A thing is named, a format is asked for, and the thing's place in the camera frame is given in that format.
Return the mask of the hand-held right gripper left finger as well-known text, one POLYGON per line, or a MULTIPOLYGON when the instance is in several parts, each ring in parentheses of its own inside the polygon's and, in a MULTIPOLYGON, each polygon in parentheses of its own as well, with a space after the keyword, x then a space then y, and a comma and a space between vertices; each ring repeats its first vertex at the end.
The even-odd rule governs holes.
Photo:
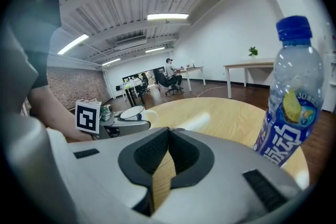
POLYGON ((67 143, 49 129, 53 158, 71 198, 75 223, 158 223, 152 175, 167 151, 168 128, 105 140, 67 143))

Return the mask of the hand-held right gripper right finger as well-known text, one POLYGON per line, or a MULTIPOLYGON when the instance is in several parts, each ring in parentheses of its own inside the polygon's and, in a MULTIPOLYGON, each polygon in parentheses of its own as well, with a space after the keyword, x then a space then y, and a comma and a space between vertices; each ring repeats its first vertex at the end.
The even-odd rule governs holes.
POLYGON ((247 223, 301 192, 286 171, 234 141, 176 129, 169 153, 176 176, 153 215, 164 223, 247 223))

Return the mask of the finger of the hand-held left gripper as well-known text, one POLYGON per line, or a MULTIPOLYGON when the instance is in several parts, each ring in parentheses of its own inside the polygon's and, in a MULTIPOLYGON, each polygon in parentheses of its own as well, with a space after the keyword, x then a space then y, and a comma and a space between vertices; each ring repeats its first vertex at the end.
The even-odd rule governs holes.
POLYGON ((111 136, 125 136, 142 131, 151 127, 149 121, 123 121, 116 119, 111 125, 111 136))

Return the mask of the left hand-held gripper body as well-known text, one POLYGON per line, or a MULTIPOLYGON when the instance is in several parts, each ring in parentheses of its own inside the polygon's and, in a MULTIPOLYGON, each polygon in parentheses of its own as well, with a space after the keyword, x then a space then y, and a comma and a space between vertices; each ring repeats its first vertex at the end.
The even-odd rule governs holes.
POLYGON ((111 105, 97 100, 78 100, 75 106, 75 127, 97 139, 110 138, 107 128, 112 127, 121 111, 113 112, 111 105))

